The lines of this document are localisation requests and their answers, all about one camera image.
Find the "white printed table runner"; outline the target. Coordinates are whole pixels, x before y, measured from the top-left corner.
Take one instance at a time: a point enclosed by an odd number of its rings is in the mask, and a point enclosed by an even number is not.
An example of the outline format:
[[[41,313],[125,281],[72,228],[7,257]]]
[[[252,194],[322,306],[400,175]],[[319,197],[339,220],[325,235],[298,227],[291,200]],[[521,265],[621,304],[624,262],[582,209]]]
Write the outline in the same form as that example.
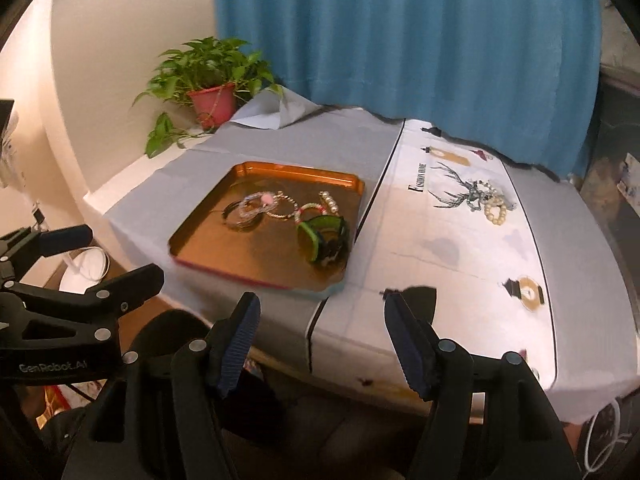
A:
[[[464,182],[497,185],[514,211],[472,211]],[[402,387],[384,321],[386,290],[436,292],[433,326],[473,354],[521,353],[544,388],[556,376],[552,316],[538,250],[502,162],[402,128],[348,260],[344,288],[326,300],[311,335],[314,376],[358,389]]]

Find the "green black smartwatch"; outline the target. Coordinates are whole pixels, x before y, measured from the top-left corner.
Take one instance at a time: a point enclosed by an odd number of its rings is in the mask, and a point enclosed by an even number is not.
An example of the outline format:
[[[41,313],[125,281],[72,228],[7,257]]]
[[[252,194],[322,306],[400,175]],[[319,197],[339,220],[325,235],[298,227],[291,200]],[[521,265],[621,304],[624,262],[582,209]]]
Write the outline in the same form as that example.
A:
[[[296,226],[300,252],[306,261],[330,266],[349,250],[349,227],[342,216],[315,216]]]

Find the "green potted plant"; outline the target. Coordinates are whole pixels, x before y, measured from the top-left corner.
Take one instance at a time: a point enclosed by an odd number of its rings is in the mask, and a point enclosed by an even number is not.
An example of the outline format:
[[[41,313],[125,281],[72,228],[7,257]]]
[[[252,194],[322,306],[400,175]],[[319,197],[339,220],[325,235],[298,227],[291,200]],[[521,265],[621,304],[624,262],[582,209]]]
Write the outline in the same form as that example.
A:
[[[186,107],[194,112],[202,133],[217,130],[264,90],[283,96],[262,52],[240,38],[192,39],[162,52],[160,58],[134,102],[154,98]]]

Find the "orange metal tray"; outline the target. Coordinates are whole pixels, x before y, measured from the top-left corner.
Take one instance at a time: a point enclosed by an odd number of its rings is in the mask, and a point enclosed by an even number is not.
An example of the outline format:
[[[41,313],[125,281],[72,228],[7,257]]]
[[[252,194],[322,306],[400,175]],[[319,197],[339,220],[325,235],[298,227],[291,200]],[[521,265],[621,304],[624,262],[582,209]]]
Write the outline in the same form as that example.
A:
[[[326,297],[341,287],[354,242],[364,183],[325,169],[241,162],[214,185],[168,240],[175,262],[232,281]],[[342,216],[348,254],[317,266],[300,252],[296,226]]]

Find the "white floor fan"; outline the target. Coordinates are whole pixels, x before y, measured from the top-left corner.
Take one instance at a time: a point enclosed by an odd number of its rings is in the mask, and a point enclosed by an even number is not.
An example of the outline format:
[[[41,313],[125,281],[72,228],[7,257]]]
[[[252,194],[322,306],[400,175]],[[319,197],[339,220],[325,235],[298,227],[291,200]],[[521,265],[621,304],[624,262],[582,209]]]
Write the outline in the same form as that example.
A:
[[[1,186],[20,192],[34,218],[34,229],[37,232],[48,232],[50,226],[46,216],[38,200],[29,192],[24,171],[18,164],[16,144],[13,140],[13,133],[18,124],[14,103],[14,100],[1,100]],[[62,292],[81,294],[102,281],[110,268],[110,258],[99,246],[85,244],[79,249],[66,250],[62,252],[62,259],[66,264],[66,270],[58,285]]]

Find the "dark storage cabinet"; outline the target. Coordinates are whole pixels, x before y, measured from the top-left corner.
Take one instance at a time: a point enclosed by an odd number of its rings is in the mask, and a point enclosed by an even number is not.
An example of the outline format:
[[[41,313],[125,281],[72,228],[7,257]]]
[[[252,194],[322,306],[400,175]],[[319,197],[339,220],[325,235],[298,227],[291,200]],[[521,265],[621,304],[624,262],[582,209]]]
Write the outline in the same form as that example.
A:
[[[600,79],[596,133],[580,195],[615,247],[639,275],[639,88],[609,74]]]

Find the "grey table cloth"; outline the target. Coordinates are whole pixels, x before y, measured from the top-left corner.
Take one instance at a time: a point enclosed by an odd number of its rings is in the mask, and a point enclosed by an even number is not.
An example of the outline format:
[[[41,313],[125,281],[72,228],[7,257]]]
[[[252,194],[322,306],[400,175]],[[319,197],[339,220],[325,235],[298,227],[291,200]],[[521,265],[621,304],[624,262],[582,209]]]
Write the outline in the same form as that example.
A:
[[[134,263],[152,260],[165,271],[164,293],[206,318],[231,306],[242,285],[179,266],[169,237],[207,192],[241,162],[275,162],[347,172],[364,193],[356,239],[390,166],[406,122],[383,122],[364,110],[330,110],[281,130],[228,125],[187,150],[140,158],[93,196]],[[584,422],[639,385],[639,337],[628,292],[597,221],[577,191],[535,169],[503,165],[538,250],[552,316],[556,376],[544,388],[564,422]],[[259,359],[299,378],[376,404],[420,411],[402,387],[347,388],[314,376],[311,335],[326,299],[262,289]]]

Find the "blue curtain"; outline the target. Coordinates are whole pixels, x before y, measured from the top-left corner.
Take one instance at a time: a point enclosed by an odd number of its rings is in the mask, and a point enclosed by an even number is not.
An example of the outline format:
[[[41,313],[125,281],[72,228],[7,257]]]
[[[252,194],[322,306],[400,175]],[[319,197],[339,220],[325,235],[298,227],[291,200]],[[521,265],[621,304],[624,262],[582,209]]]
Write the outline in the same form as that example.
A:
[[[218,32],[319,104],[432,122],[559,177],[582,174],[599,0],[215,0]]]

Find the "pile of tangled jewelry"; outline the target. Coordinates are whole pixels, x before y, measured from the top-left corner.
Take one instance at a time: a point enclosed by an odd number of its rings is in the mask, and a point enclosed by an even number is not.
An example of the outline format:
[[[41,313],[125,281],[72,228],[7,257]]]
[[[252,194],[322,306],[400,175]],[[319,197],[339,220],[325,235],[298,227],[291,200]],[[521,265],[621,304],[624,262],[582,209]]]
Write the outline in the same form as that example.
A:
[[[497,207],[505,206],[507,211],[516,209],[516,203],[497,185],[482,180],[473,180],[464,182],[464,186],[468,191],[468,197],[465,201],[472,211],[479,211],[487,204],[494,204]]]

